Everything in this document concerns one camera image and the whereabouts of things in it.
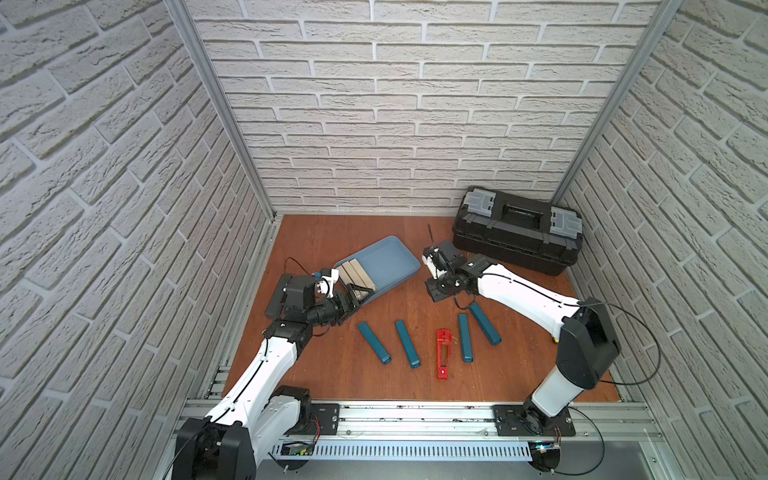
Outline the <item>blue plastic storage tray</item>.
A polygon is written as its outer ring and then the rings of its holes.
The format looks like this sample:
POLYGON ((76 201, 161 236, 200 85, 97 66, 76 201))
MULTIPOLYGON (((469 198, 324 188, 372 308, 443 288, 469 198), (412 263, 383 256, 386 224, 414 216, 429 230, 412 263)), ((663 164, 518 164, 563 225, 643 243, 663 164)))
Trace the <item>blue plastic storage tray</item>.
POLYGON ((398 287, 416 275, 421 263, 396 236, 388 236, 362 250, 339 260, 334 265, 339 268, 343 263, 357 260, 368 277, 376 285, 373 301, 398 287))

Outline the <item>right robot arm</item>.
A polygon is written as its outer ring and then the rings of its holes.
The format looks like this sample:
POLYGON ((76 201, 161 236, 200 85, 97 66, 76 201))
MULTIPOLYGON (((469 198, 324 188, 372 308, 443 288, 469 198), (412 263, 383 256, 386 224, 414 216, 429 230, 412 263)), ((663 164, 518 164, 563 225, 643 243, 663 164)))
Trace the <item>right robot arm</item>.
POLYGON ((519 414, 540 433, 581 393, 594 389, 622 350, 606 306, 547 290, 483 255, 464 256, 451 242, 424 249, 428 293, 439 302, 466 291, 518 312, 558 342, 555 366, 519 414))

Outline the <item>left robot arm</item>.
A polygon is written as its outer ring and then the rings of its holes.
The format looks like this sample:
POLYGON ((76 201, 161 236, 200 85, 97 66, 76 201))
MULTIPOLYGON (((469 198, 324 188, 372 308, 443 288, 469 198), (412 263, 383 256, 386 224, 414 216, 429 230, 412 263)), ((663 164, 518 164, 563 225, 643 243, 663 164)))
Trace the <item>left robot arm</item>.
POLYGON ((170 479, 253 479, 277 441, 311 424, 308 390, 281 385, 318 326, 343 324, 378 292, 369 278, 337 269, 284 274, 265 310, 270 323, 257 355, 204 417, 179 430, 170 479))

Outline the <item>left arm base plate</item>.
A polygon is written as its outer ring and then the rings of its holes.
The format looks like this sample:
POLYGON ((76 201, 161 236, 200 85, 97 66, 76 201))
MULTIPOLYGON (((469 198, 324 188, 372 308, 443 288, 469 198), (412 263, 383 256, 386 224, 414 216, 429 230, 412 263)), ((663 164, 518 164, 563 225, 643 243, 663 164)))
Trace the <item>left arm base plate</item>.
POLYGON ((340 416, 338 403, 315 403, 310 408, 309 435, 334 436, 337 434, 340 416))

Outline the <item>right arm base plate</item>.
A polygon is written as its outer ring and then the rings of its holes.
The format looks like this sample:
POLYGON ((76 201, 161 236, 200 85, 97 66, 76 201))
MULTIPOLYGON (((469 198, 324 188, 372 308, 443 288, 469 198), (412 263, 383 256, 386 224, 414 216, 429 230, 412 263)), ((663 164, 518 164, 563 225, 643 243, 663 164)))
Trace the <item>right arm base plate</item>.
POLYGON ((576 435, 568 407, 564 407, 553 417, 547 416, 530 402, 494 404, 491 406, 491 411, 497 435, 500 437, 574 437, 576 435))

